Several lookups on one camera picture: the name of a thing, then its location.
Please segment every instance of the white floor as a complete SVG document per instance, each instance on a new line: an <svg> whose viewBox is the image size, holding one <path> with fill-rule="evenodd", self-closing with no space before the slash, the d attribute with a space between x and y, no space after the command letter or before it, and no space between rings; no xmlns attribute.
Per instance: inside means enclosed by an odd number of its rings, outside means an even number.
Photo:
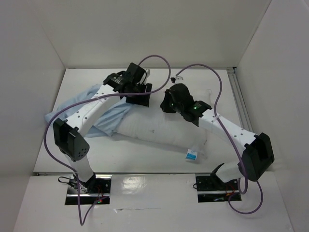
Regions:
<svg viewBox="0 0 309 232"><path fill-rule="evenodd" d="M30 178L14 232L292 232L276 178L260 178L264 203L253 214L233 212L227 202L198 203L194 174L114 175L111 204L98 205L79 225L77 206L65 206L67 186L57 176ZM253 210L259 190L250 182L239 210ZM89 206L83 205L85 214Z"/></svg>
<svg viewBox="0 0 309 232"><path fill-rule="evenodd" d="M67 69L55 103L56 109L62 102L82 92L91 85L102 83L111 73L120 69ZM227 119L240 125L233 92L226 70L217 70L223 81L223 92L218 104L218 112ZM167 78L168 70L153 69L149 83L153 89L161 86ZM186 70L181 76L189 89L199 91L212 90L211 100L215 101L219 92L219 81L209 70ZM164 97L164 90L159 93ZM48 133L48 144L53 154L63 162L67 159L54 145L52 129ZM223 162L237 159L230 144L226 144L217 136L208 133L206 156L196 161L185 159L186 149L169 145L159 145L119 134L113 137L87 138L90 144L88 159L91 167L97 173L197 173L210 172ZM35 172L59 173L69 172L62 165L54 162L41 147Z"/></svg>

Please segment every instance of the purple cable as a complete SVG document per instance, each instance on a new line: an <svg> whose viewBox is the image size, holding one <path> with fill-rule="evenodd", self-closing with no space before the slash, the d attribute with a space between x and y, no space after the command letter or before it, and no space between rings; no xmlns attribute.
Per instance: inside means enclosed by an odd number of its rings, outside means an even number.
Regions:
<svg viewBox="0 0 309 232"><path fill-rule="evenodd" d="M190 67L193 67L193 66L202 66L202 67L205 67L205 68L211 70L214 74L216 74L216 76L217 76L218 79L219 79L220 90L219 90L219 94L218 94L218 96L217 96L217 98L216 98L216 101L215 101L215 103L214 103L214 107L213 107L214 115L217 117L217 104L218 104L219 98L220 98L221 93L222 93L222 80L221 80L221 77L220 77L220 75L216 72L216 70L213 69L212 67L210 67L210 66L208 66L208 65L206 65L206 64L199 64L199 63L197 63L197 64L190 64L190 65L184 67L183 69L181 69L181 70L176 74L176 76L178 76L179 74L181 74L184 70L186 70L186 69L188 69L188 68L190 68ZM233 146L233 148L234 148L234 150L235 150L235 152L236 152L236 154L237 154L237 157L238 157L238 159L239 159L241 168L242 168L242 170L243 170L243 172L244 172L243 175L244 175L244 177L245 177L245 189L244 189L244 191L242 191L242 190L240 189L240 178L238 179L238 189L239 189L240 194L245 194L245 193L247 192L247 190L248 190L248 175L247 175L247 171L246 171L246 169L245 169L245 165L244 165L244 163L243 163L243 161L242 161L242 159L241 159L241 155L240 155L240 153L239 153L239 151L238 151L238 149L237 149L237 147L236 147L236 144L234 143L234 141L233 141L231 135L228 133L228 131L227 131L226 127L224 126L224 124L222 123L221 119L220 119L219 117L217 117L217 120L218 120L219 124L221 125L222 129L224 130L224 132L226 133L226 135L227 135L229 141L231 142L231 144L232 144L232 146ZM240 213L240 214L253 214L253 213L255 213L256 211L258 211L258 210L261 208L262 203L263 203L263 191L262 191L262 188L261 188L259 182L257 182L257 184L258 184L258 186L259 186L259 188L260 188L260 192L261 192L261 202L260 202L259 206L258 206L256 209L254 209L253 211L250 211L250 212L241 212L241 211L235 209L235 208L232 206L231 202L230 202L231 198L235 195L235 194L233 194L233 195L231 195L231 196L228 198L228 203L229 203L229 205L231 206L231 208L232 208L234 211L236 211L237 213Z"/></svg>
<svg viewBox="0 0 309 232"><path fill-rule="evenodd" d="M72 104L72 105L69 105L67 106L66 108L60 110L58 113L56 113L50 120L49 122L47 123L47 126L46 126L46 129L45 129L45 132L44 132L44 137L43 137L43 142L44 142L44 147L46 149L46 152L49 154L49 156L55 160L56 162L62 164L63 166L71 169L75 175L76 175L76 179L77 179L77 205L78 205L78 214L79 214L79 222L81 224L81 226L84 225L85 223L85 220L86 220L86 217L90 211L90 209L96 204L98 203L98 201L106 198L106 197L103 197L103 198L100 198L99 200L95 201L90 207L89 209L87 210L86 214L85 214L85 217L84 217L84 220L82 220L82 212L81 212L81 199L80 199L80 181L79 181L79 178L78 178L78 174L76 172L76 170L74 168L72 168L71 166L65 164L64 162L58 160L52 153L51 151L49 150L48 146L47 146L47 132L48 132L48 129L50 127L50 125L52 124L53 120L55 120L61 113L65 112L66 110L72 108L72 107L75 107L77 105L81 105L81 104L85 104L85 103L89 103L89 102L94 102L94 101L98 101L98 99L101 99L101 98L108 98L108 97L113 97L113 96L141 96L141 95L148 95L148 94L153 94L153 93L156 93L158 91L160 91L168 82L169 82L169 79L170 79L170 75L171 75L171 69L170 69L170 65L169 65L169 62L162 56L159 56L159 55L150 55L150 56L147 56L145 57L140 63L143 63L146 59L148 58L151 58L151 57L158 57L158 58L161 58L162 60L165 61L166 65L168 66L168 69L169 69L169 75L168 75L168 78L166 80L166 82L158 89L156 90L153 90L153 91L150 91L150 92L145 92L145 93L113 93L113 94L106 94L106 95L102 95L98 98L94 98L94 99L88 99L88 100L84 100L84 101L81 101L81 102L78 102L78 103L75 103L75 104Z"/></svg>

